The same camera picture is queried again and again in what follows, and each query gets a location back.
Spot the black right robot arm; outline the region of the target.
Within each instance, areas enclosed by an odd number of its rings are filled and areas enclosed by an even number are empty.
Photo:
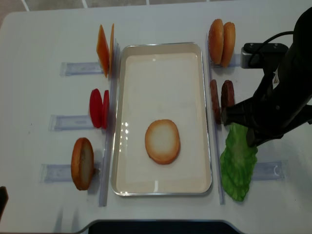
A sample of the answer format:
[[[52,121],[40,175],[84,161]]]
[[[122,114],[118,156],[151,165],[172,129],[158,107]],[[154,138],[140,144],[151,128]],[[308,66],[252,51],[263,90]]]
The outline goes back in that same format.
[[[294,30],[279,33],[256,48],[245,45],[251,54],[247,67],[262,68],[264,77],[249,99],[223,107],[224,125],[237,123],[248,128],[247,144],[259,146],[304,123],[312,122],[312,42],[308,27],[312,10],[297,20]]]

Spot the dark robot base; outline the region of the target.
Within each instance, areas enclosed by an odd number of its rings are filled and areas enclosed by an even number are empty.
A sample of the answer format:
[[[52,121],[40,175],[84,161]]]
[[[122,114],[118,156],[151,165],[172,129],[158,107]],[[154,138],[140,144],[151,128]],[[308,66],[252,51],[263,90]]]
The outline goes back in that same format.
[[[90,234],[237,234],[223,222],[208,221],[102,221],[88,228]]]

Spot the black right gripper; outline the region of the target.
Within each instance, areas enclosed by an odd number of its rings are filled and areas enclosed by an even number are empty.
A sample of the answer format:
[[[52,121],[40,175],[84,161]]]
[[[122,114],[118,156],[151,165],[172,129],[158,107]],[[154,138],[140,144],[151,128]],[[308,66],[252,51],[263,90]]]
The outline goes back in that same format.
[[[248,127],[248,146],[281,139],[294,128],[312,122],[312,58],[291,46],[277,69],[265,84],[260,84],[256,95],[260,95],[254,107],[250,97],[233,105],[232,98],[221,98],[222,123],[237,123]]]

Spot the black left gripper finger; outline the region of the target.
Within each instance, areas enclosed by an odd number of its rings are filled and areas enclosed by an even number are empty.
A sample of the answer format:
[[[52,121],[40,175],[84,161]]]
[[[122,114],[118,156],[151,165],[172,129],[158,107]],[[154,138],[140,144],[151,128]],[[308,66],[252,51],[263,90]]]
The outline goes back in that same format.
[[[0,187],[0,218],[4,212],[5,206],[8,202],[8,192],[5,186]]]

